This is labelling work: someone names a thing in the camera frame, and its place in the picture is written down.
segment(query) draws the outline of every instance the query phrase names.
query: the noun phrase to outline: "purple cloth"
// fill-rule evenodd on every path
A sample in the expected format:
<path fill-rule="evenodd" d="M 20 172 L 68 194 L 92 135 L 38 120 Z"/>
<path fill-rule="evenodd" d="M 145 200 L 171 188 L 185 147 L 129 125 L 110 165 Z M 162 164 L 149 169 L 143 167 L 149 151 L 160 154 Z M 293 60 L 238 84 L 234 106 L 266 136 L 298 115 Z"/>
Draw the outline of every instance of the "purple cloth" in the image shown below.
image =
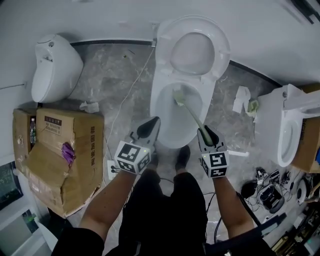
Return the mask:
<path fill-rule="evenodd" d="M 69 166 L 72 165 L 76 158 L 75 152 L 68 142 L 62 145 L 62 156 L 68 162 Z"/>

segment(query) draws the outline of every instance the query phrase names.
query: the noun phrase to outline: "toilet bowl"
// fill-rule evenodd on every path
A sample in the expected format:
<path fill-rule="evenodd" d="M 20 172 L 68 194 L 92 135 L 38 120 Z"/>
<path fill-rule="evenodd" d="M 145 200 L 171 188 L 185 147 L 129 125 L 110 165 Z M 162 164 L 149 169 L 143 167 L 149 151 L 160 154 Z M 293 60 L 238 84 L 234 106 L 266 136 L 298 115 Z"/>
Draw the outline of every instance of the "toilet bowl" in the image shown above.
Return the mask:
<path fill-rule="evenodd" d="M 258 97 L 255 144 L 281 167 L 294 159 L 303 119 L 320 116 L 320 90 L 304 93 L 292 84 Z"/>
<path fill-rule="evenodd" d="M 35 56 L 32 99 L 51 103 L 68 97 L 84 67 L 77 51 L 62 36 L 50 34 L 35 45 Z"/>
<path fill-rule="evenodd" d="M 204 122 L 216 80 L 226 71 L 229 61 L 229 41 L 213 20 L 191 15 L 160 24 L 150 115 L 161 119 L 161 144 L 178 149 L 197 134 L 197 123 L 185 107 L 175 103 L 173 90 L 183 91 L 188 105 Z"/>

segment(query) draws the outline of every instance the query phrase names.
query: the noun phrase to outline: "green toilet brush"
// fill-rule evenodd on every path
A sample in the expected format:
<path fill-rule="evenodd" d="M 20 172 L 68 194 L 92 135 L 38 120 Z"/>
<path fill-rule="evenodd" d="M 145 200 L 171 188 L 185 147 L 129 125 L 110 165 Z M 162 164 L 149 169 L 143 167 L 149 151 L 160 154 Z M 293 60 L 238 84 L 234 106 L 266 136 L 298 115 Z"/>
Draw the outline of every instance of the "green toilet brush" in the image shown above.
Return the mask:
<path fill-rule="evenodd" d="M 197 117 L 197 115 L 193 111 L 193 109 L 190 106 L 188 106 L 188 104 L 186 104 L 184 92 L 181 89 L 173 90 L 172 96 L 179 107 L 184 106 L 190 112 L 190 114 L 192 115 L 192 117 L 194 118 L 196 123 L 198 124 L 198 126 L 203 134 L 203 138 L 204 138 L 205 143 L 208 146 L 213 146 L 214 143 L 213 143 L 209 133 L 207 132 L 206 128 L 204 127 L 203 123 L 199 120 L 199 118 Z"/>

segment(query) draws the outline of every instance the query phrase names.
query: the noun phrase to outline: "toilet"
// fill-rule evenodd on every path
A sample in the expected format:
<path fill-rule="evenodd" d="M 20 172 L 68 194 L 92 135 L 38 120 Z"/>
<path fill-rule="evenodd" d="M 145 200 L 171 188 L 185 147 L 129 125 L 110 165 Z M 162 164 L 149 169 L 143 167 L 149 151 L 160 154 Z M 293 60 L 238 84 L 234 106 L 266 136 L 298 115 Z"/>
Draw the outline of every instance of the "toilet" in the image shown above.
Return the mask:
<path fill-rule="evenodd" d="M 303 119 L 320 116 L 320 90 L 304 93 L 292 84 L 258 97 L 255 145 L 263 156 L 281 167 L 294 159 Z"/>
<path fill-rule="evenodd" d="M 84 67 L 77 51 L 62 36 L 50 34 L 35 45 L 35 57 L 32 99 L 52 103 L 68 97 Z"/>
<path fill-rule="evenodd" d="M 213 20 L 190 15 L 159 25 L 150 115 L 161 119 L 161 144 L 182 148 L 197 134 L 197 123 L 185 107 L 176 104 L 173 90 L 183 91 L 188 105 L 204 122 L 216 80 L 229 61 L 229 41 Z"/>

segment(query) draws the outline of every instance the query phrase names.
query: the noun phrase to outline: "plastic bottle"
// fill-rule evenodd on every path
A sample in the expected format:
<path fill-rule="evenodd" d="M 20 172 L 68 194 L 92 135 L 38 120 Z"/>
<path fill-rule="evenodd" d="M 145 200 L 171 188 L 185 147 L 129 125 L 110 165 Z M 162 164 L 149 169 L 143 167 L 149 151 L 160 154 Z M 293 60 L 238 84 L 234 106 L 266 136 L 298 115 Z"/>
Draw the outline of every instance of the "plastic bottle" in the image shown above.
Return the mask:
<path fill-rule="evenodd" d="M 34 118 L 31 118 L 30 123 L 30 143 L 31 145 L 36 144 L 36 122 Z"/>

